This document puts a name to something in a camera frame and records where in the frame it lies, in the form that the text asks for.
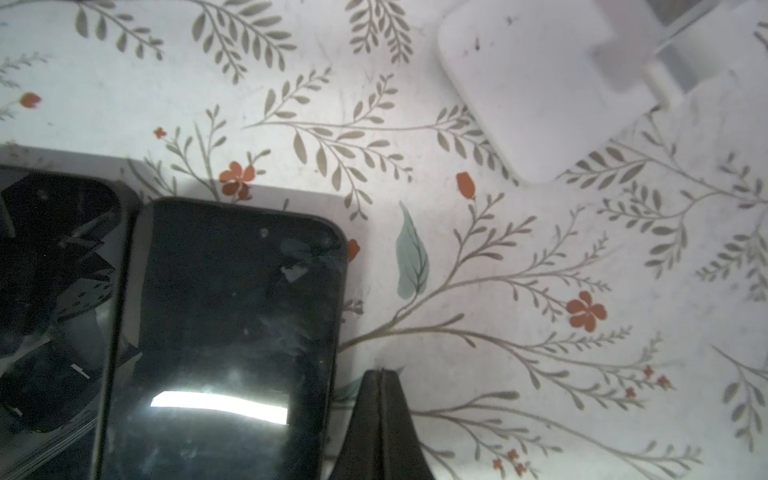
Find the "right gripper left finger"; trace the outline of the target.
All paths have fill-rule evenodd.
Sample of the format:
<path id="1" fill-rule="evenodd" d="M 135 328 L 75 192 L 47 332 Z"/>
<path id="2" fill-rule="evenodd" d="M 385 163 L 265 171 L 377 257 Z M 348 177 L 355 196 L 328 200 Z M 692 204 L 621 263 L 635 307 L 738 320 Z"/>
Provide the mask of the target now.
<path id="1" fill-rule="evenodd" d="M 382 379 L 382 370 L 369 370 L 363 375 L 342 448 L 329 476 L 330 480 L 384 478 Z"/>

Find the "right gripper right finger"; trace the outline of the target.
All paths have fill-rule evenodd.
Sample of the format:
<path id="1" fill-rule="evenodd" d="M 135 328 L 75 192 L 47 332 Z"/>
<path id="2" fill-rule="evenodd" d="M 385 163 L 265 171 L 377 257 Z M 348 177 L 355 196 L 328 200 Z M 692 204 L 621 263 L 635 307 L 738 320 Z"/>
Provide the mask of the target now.
<path id="1" fill-rule="evenodd" d="M 381 469 L 384 479 L 433 480 L 399 375 L 381 370 L 379 380 Z"/>

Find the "black phone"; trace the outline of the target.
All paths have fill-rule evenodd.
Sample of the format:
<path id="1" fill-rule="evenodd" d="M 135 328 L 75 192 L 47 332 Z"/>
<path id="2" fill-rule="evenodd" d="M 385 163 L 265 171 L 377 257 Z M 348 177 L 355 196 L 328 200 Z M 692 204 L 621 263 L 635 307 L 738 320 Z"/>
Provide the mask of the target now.
<path id="1" fill-rule="evenodd" d="M 1 170 L 1 475 L 29 476 L 94 428 L 138 196 Z"/>
<path id="2" fill-rule="evenodd" d="M 145 205 L 93 477 L 319 478 L 347 265 L 317 216 Z"/>

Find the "white folding phone stand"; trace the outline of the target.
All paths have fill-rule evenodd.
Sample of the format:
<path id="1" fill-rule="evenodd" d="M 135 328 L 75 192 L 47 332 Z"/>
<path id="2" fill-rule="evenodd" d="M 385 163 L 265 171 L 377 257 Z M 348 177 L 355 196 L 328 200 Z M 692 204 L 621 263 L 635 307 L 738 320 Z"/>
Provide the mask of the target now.
<path id="1" fill-rule="evenodd" d="M 754 1 L 466 1 L 441 65 L 501 163 L 548 183 L 749 49 Z"/>

